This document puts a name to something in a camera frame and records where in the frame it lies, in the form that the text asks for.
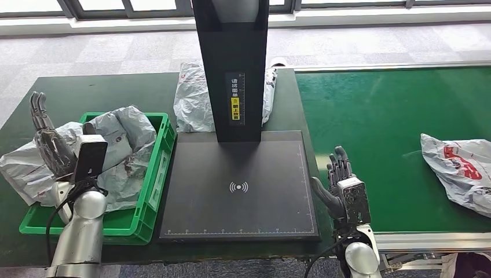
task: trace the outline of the green conveyor belt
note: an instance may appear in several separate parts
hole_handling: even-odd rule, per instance
[[[491,67],[296,75],[322,181],[343,145],[365,181],[377,232],[491,232],[450,202],[421,155],[420,133],[491,141]]]

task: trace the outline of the gray carpet floor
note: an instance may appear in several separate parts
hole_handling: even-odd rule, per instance
[[[268,63],[333,66],[491,60],[491,24],[421,27],[272,29]],[[37,77],[178,71],[200,59],[197,34],[142,32],[0,37],[0,127]],[[316,263],[310,277],[335,277],[336,261]],[[302,277],[294,259],[212,261],[164,266],[105,266],[102,277]],[[42,269],[0,269],[0,277],[42,277]],[[387,277],[438,277],[438,270],[401,271]]]

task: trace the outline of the label sticker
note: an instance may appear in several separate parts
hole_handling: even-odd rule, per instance
[[[232,120],[240,120],[240,103],[238,97],[231,97],[232,102]]]
[[[246,76],[243,72],[227,72],[225,83],[227,88],[227,98],[230,99],[230,125],[246,124]]]

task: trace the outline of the wireless charging symbol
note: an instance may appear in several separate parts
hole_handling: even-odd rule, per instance
[[[249,190],[249,185],[247,184],[247,181],[244,181],[242,184],[231,182],[229,185],[229,190],[231,193],[235,192],[235,190],[241,190],[246,193]]]

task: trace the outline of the crate handle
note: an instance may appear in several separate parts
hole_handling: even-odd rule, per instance
[[[162,154],[160,157],[159,171],[157,177],[155,178],[155,183],[153,184],[152,194],[148,200],[148,205],[152,207],[154,211],[157,211],[157,205],[159,204],[159,197],[161,188],[164,186],[164,175],[165,175],[165,160],[166,156]]]

